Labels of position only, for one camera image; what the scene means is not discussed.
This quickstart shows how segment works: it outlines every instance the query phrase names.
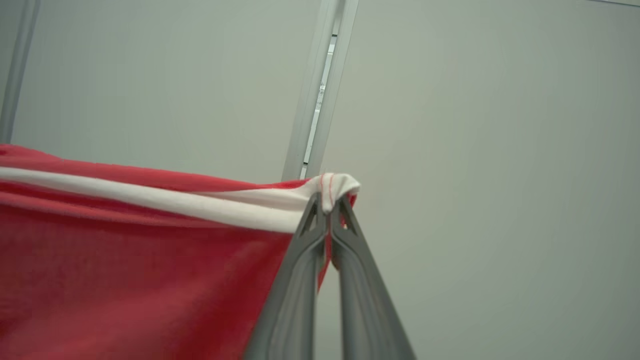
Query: metal frame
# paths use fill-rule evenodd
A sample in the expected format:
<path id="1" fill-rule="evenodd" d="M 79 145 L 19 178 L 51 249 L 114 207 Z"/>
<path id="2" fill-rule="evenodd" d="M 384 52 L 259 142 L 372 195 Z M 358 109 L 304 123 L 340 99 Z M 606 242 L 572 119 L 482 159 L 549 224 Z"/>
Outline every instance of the metal frame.
<path id="1" fill-rule="evenodd" d="M 311 146 L 311 155 L 307 165 L 307 177 L 314 177 L 321 173 L 322 160 L 324 150 L 329 139 L 329 129 L 333 118 L 333 110 L 338 99 L 338 91 L 340 89 L 340 81 L 342 80 L 342 71 L 347 60 L 347 50 L 351 41 L 351 32 L 353 23 L 355 22 L 356 12 L 358 10 L 358 0 L 344 0 L 344 9 L 342 18 L 340 19 L 340 28 L 338 41 L 333 50 L 333 59 L 331 69 L 329 70 L 329 79 L 324 89 L 324 98 L 322 110 L 318 117 L 316 135 Z"/>
<path id="2" fill-rule="evenodd" d="M 20 97 L 20 88 L 22 87 L 22 78 L 24 77 L 24 69 L 27 66 L 27 57 L 29 55 L 29 48 L 31 47 L 31 39 L 33 38 L 33 30 L 35 29 L 39 9 L 40 0 L 24 1 L 22 17 L 20 18 L 18 33 L 13 45 L 13 56 L 11 58 L 9 76 L 5 84 L 4 99 L 1 104 L 0 143 L 11 142 L 15 113 L 18 110 L 18 99 Z"/>
<path id="3" fill-rule="evenodd" d="M 338 40 L 333 51 L 331 69 L 324 90 L 323 105 L 317 121 L 306 177 L 319 174 L 357 8 L 358 0 L 322 0 L 320 4 L 316 31 L 307 63 L 307 72 L 305 73 L 300 98 L 298 99 L 298 109 L 296 110 L 291 139 L 289 140 L 289 150 L 287 151 L 287 158 L 282 172 L 282 181 L 300 178 L 327 50 L 329 49 L 331 37 L 337 30 L 339 32 L 337 34 Z"/>

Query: red cloth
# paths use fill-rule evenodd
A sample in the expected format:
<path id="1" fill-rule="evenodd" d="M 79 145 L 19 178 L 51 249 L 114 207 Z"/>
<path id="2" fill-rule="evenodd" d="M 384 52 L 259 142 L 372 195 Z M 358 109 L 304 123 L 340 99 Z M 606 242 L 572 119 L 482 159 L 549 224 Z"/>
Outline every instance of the red cloth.
<path id="1" fill-rule="evenodd" d="M 6 145 L 0 167 L 185 192 L 304 183 L 65 161 Z M 237 359 L 290 239 L 0 180 L 0 359 Z"/>

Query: white stripe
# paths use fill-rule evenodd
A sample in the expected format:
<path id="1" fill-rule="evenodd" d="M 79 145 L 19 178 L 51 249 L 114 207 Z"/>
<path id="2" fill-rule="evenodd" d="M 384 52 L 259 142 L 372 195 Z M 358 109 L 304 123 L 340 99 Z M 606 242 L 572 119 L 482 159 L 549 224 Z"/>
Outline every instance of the white stripe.
<path id="1" fill-rule="evenodd" d="M 184 193 L 93 177 L 8 167 L 0 167 L 0 179 L 118 200 L 222 224 L 282 233 L 295 232 L 307 201 L 314 193 L 322 190 L 323 211 L 329 212 L 336 199 L 345 193 L 355 193 L 360 187 L 355 179 L 346 174 L 317 176 L 294 189 L 220 193 Z"/>

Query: white wall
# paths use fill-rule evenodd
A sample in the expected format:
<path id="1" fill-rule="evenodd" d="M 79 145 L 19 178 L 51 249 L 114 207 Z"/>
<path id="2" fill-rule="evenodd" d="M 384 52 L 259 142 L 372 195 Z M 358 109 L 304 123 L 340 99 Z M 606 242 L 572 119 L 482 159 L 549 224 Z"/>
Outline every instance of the white wall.
<path id="1" fill-rule="evenodd" d="M 640 9 L 367 0 L 323 170 L 362 182 L 418 358 L 640 359 L 639 137 Z"/>
<path id="2" fill-rule="evenodd" d="M 318 0 L 44 1 L 12 142 L 280 180 Z"/>
<path id="3" fill-rule="evenodd" d="M 0 109 L 9 76 L 15 37 L 18 35 L 24 0 L 0 0 Z"/>

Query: white trim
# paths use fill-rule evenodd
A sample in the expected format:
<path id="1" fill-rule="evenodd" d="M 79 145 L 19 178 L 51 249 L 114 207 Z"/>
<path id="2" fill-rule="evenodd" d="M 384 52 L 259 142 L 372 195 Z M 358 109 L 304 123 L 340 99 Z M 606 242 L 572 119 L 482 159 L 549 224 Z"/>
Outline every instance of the white trim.
<path id="1" fill-rule="evenodd" d="M 282 181 L 300 178 L 302 162 L 311 131 L 311 123 L 316 108 L 318 89 L 324 70 L 326 54 L 331 42 L 333 25 L 339 0 L 322 0 L 316 20 L 316 30 L 311 41 L 311 50 L 307 62 L 307 71 L 302 82 L 298 109 L 291 130 L 289 150 L 282 171 Z"/>
<path id="2" fill-rule="evenodd" d="M 307 201 L 322 192 L 323 211 L 360 184 L 346 174 L 324 174 L 293 189 L 256 189 L 220 193 L 184 193 L 93 177 L 0 167 L 0 179 L 168 211 L 222 224 L 295 232 Z"/>
<path id="3" fill-rule="evenodd" d="M 347 50 L 351 41 L 351 32 L 353 23 L 358 10 L 358 0 L 345 0 L 342 18 L 340 20 L 340 31 L 338 33 L 338 41 L 335 44 L 331 69 L 329 70 L 329 79 L 324 88 L 324 98 L 322 110 L 318 117 L 316 134 L 311 146 L 311 155 L 307 165 L 307 177 L 320 174 L 324 149 L 326 148 L 327 139 L 329 139 L 329 128 L 331 128 L 331 120 L 335 102 L 338 98 L 338 90 L 342 79 L 342 70 L 347 59 Z"/>

